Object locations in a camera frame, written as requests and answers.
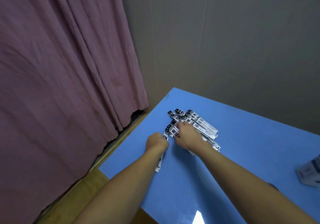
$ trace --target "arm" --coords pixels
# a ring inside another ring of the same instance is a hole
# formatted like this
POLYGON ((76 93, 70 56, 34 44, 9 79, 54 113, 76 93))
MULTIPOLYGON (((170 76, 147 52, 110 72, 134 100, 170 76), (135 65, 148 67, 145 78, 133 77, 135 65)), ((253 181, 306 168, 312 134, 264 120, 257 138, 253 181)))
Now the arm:
POLYGON ((179 122, 178 127, 177 144, 197 154, 247 223, 317 223, 267 182, 214 150, 192 125, 179 122))
POLYGON ((130 223, 169 143, 160 133, 148 137, 146 152, 114 176, 74 220, 74 224, 130 223))

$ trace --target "person's left arm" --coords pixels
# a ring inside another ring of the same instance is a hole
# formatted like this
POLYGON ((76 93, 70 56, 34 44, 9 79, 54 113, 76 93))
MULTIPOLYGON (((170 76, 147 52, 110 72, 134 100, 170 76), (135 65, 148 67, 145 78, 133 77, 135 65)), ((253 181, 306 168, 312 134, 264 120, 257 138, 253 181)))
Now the person's left arm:
POLYGON ((146 152, 106 183, 73 224, 130 223, 168 146, 160 133, 149 136, 146 152))

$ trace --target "person's right arm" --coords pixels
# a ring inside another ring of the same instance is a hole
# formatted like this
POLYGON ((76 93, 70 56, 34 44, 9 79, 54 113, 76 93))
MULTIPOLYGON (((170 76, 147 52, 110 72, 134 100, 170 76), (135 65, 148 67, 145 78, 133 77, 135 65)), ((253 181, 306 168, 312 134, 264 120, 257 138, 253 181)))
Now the person's right arm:
POLYGON ((247 223, 317 223, 267 182, 214 150, 193 125, 179 122, 178 127, 177 144, 203 161, 247 223))

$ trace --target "hand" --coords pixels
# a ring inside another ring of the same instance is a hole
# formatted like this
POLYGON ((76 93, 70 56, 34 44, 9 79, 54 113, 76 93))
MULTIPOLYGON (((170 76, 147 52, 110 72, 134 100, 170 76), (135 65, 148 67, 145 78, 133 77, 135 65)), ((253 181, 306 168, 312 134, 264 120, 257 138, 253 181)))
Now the hand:
POLYGON ((164 152, 168 149, 169 143, 159 132, 156 132, 149 136, 148 140, 146 141, 146 151, 152 147, 160 147, 164 152))
POLYGON ((204 140, 200 132, 194 128, 193 125, 189 124, 187 121, 179 122, 179 135, 176 136, 177 144, 187 150, 194 151, 194 146, 201 144, 204 140))

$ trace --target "forearm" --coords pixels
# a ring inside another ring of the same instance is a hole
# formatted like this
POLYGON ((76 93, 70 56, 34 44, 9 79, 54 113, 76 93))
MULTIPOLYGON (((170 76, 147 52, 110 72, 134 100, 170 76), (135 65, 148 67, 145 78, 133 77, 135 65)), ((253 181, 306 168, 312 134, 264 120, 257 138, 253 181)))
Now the forearm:
POLYGON ((74 224, 129 223, 137 212, 164 149, 155 146, 113 177, 74 224))
POLYGON ((218 153, 208 143, 197 144, 193 151, 247 223, 316 223, 278 190, 218 153))

